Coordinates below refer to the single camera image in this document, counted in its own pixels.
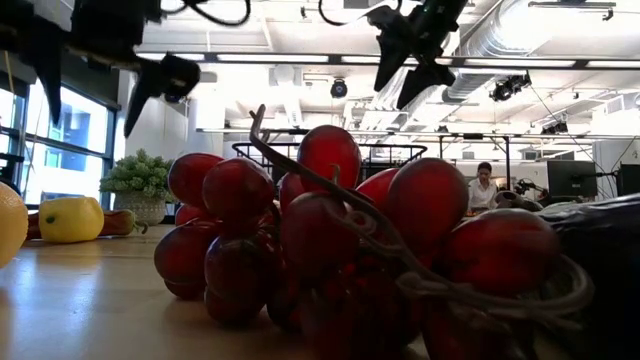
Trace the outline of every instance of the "potted plant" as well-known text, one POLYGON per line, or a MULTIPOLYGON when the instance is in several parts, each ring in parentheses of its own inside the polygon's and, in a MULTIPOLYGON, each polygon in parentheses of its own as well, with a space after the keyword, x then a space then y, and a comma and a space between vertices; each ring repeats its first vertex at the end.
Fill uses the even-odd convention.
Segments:
POLYGON ((135 156, 116 162, 100 180, 100 191, 116 195, 115 210, 131 210, 138 221, 158 225, 166 214, 166 203, 173 201, 167 185, 172 163, 173 160, 151 157, 139 149, 135 156))

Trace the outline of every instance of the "grape stem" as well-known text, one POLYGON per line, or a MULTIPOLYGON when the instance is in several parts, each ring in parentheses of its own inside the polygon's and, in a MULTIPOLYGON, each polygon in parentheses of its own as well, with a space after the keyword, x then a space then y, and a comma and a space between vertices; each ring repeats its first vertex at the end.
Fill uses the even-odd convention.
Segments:
POLYGON ((567 272, 573 279, 571 293, 550 300, 510 299, 487 295, 474 291, 467 284, 456 284, 424 267, 407 247, 398 230, 391 221, 380 213, 375 206, 353 190, 344 189, 331 180, 314 173, 309 168, 281 155, 260 136, 260 126, 266 107, 261 105, 258 112, 250 112, 253 118, 249 140, 274 166, 291 173, 298 174, 313 181, 333 196, 349 204, 357 216, 342 218, 331 211, 332 219, 350 229, 366 241, 374 251, 388 257, 401 259, 412 271, 397 280, 398 286, 414 296, 432 296, 457 301, 477 308, 485 313, 504 319, 531 319, 536 322, 562 328, 575 329, 579 324, 559 318, 559 316, 575 313, 587 306, 593 298, 594 286, 590 277, 578 264, 561 256, 557 259, 558 270, 567 272), (365 225, 356 223, 356 218, 367 219, 365 225), (379 243, 371 237, 370 222, 373 221, 381 229, 385 237, 393 245, 379 243))

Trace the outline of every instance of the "security camera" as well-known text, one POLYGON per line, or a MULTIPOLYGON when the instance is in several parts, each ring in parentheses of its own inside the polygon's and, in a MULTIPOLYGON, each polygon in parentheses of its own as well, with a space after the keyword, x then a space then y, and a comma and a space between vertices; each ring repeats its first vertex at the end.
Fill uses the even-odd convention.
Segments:
POLYGON ((331 97, 334 99, 342 99, 347 96, 347 84, 344 82, 344 79, 335 79, 333 80, 333 85, 331 85, 331 97))

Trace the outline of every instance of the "yellow lemon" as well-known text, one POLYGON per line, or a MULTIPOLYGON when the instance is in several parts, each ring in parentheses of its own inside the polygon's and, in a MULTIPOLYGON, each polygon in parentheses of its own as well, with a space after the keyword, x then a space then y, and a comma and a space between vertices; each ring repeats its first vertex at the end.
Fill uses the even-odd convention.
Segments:
POLYGON ((104 226, 104 213, 94 198, 60 198, 40 204, 42 240, 73 243, 94 240, 104 226))
POLYGON ((16 256, 27 238, 28 216, 20 195, 0 183, 0 269, 16 256))

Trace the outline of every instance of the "computer monitor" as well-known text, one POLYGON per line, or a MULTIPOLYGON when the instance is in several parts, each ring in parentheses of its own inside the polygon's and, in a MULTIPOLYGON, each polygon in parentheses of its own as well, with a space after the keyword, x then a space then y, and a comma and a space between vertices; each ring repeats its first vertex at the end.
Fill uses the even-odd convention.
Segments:
POLYGON ((616 181, 618 196, 640 193, 640 165, 620 165, 616 181))
POLYGON ((598 195, 596 165, 591 161, 547 161, 547 177, 552 197, 598 195))

